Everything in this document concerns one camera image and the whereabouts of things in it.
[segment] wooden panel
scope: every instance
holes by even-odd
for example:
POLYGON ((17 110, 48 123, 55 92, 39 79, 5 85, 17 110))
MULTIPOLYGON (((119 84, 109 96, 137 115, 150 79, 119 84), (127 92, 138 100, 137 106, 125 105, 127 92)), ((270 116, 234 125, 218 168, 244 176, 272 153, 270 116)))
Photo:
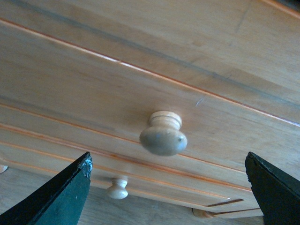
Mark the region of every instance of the wooden panel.
POLYGON ((152 1, 144 7, 141 4, 146 3, 115 5, 114 1, 92 0, 1 4, 1 15, 13 22, 212 91, 241 105, 300 121, 299 113, 295 113, 300 109, 299 64, 297 57, 291 57, 299 52, 300 22, 259 1, 190 1, 184 6, 152 1), (144 8, 153 17, 141 13, 144 8), (176 18, 165 20, 164 16, 176 18), (269 26, 270 20, 279 23, 269 26), (276 35, 281 30, 285 35, 276 35))
POLYGON ((184 155, 243 171, 245 155, 252 150, 299 177, 295 125, 14 27, 1 30, 6 52, 1 58, 3 102, 21 101, 22 108, 134 142, 152 112, 175 111, 182 116, 182 131, 189 139, 184 155))
MULTIPOLYGON (((3 164, 12 166, 23 165, 25 167, 35 166, 47 171, 58 172, 72 162, 84 149, 74 149, 61 146, 47 141, 36 140, 32 137, 13 134, 0 130, 0 157, 4 159, 3 164)), ((103 182, 105 188, 110 185, 110 178, 125 176, 128 178, 128 189, 135 194, 142 193, 149 198, 159 197, 167 202, 179 203, 194 208, 206 208, 211 211, 224 211, 227 205, 217 206, 218 203, 232 201, 238 197, 241 201, 229 204, 229 208, 249 209, 257 207, 251 192, 232 188, 229 185, 214 183, 192 176, 183 176, 180 173, 171 173, 164 170, 149 168, 141 163, 110 157, 105 154, 93 154, 94 172, 93 182, 98 186, 103 182)))
MULTIPOLYGON (((0 174, 0 214, 8 210, 50 179, 14 168, 0 174)), ((105 195, 105 190, 91 187, 79 225, 262 225, 262 217, 202 220, 190 208, 128 196, 118 201, 105 195)))

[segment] wood grain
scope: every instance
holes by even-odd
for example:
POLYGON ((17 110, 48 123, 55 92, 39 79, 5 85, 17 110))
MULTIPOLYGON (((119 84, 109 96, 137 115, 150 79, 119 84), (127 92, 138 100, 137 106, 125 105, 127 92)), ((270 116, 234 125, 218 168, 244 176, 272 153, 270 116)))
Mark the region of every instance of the wood grain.
POLYGON ((5 0, 0 15, 1 163, 54 175, 88 150, 96 187, 126 176, 132 195, 224 215, 258 208, 249 151, 300 179, 295 16, 258 0, 5 0), (182 154, 141 147, 159 110, 182 117, 182 154))
POLYGON ((299 45, 293 46, 292 44, 297 43, 299 35, 297 32, 300 30, 299 20, 286 16, 285 13, 260 1, 230 1, 226 4, 191 1, 185 6, 171 4, 172 12, 167 11, 169 7, 167 9, 161 7, 167 6, 169 4, 167 1, 152 2, 153 5, 148 4, 147 7, 142 7, 143 3, 140 3, 141 8, 146 8, 151 15, 155 15, 155 20, 162 19, 156 27, 153 27, 154 22, 151 18, 147 18, 147 14, 137 15, 140 9, 131 12, 131 8, 139 7, 131 6, 135 3, 128 2, 126 6, 114 4, 113 1, 106 4, 92 0, 77 1, 76 4, 61 1, 59 5, 52 1, 47 3, 32 0, 26 3, 5 1, 2 3, 1 15, 28 28, 204 90, 210 90, 262 111, 273 112, 274 115, 294 122, 300 121, 299 114, 295 113, 299 111, 297 103, 299 99, 297 75, 299 74, 295 73, 297 69, 292 69, 298 65, 295 62, 297 57, 293 57, 292 61, 283 62, 283 60, 288 60, 291 54, 297 55, 299 51, 299 45), (118 8, 122 9, 121 14, 115 14, 120 10, 118 8), (167 15, 175 18, 164 20, 164 16, 167 15), (117 21, 118 16, 125 16, 125 19, 117 21), (193 22, 189 26, 186 23, 187 19, 184 18, 186 16, 189 17, 189 22, 193 22), (141 21, 141 25, 132 27, 130 23, 132 20, 135 20, 135 23, 141 21), (184 23, 184 25, 165 25, 170 21, 177 21, 177 24, 184 23), (275 35, 276 32, 285 30, 286 24, 289 28, 285 36, 275 35), (184 32, 178 30, 179 28, 184 28, 184 32), (161 32, 160 30, 164 30, 166 34, 149 33, 161 32), (289 45, 285 37, 294 41, 290 41, 289 45), (210 54, 213 55, 209 56, 203 51, 207 48, 210 48, 210 54), (222 60, 219 58, 220 51, 226 53, 222 60), (234 56, 238 59, 235 58, 230 63, 224 62, 234 56), (253 73, 247 71, 251 68, 255 68, 253 73), (295 90, 286 87, 282 82, 278 84, 278 82, 273 80, 270 82, 265 77, 261 77, 267 73, 284 79, 283 77, 287 78, 287 76, 280 75, 280 73, 285 72, 286 75, 295 76, 296 82, 286 80, 289 84, 297 86, 295 90))

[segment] small knob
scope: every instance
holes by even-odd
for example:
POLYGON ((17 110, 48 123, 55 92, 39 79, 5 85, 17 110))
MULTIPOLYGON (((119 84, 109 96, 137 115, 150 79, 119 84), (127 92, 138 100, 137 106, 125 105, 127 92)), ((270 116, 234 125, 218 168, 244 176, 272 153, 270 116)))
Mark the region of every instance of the small knob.
POLYGON ((127 185, 127 180, 113 178, 112 186, 106 190, 108 196, 113 199, 123 199, 128 195, 127 190, 125 189, 127 185))
POLYGON ((188 143, 187 137, 179 131, 182 120, 170 111, 153 113, 149 118, 150 127, 140 135, 142 146, 159 156, 173 156, 182 152, 188 143))

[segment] wooden knob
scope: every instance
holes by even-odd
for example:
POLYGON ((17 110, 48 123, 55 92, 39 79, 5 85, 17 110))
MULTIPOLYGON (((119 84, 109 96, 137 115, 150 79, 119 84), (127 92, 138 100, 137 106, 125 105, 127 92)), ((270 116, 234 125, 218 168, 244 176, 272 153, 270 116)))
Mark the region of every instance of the wooden knob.
POLYGON ((8 168, 7 165, 0 165, 0 173, 3 173, 4 171, 6 171, 8 168))
POLYGON ((123 199, 128 195, 127 190, 125 189, 127 185, 127 180, 113 178, 112 186, 106 190, 108 196, 113 199, 123 199))
POLYGON ((188 143, 187 137, 179 131, 182 120, 170 111, 153 113, 149 118, 150 127, 140 135, 142 146, 160 156, 173 156, 182 152, 188 143))

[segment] round wooden knob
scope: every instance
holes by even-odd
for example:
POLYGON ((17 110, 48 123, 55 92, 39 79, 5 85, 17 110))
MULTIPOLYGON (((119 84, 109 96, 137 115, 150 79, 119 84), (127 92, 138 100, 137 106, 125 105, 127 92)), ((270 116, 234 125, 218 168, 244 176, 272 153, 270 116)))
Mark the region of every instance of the round wooden knob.
POLYGON ((125 189, 127 185, 127 180, 122 180, 119 178, 112 179, 112 186, 109 187, 106 192, 107 195, 113 199, 123 199, 128 195, 127 190, 125 189))
POLYGON ((182 152, 188 143, 187 137, 179 131, 182 120, 174 112, 159 111, 149 118, 150 127, 140 135, 142 146, 160 156, 173 156, 182 152))

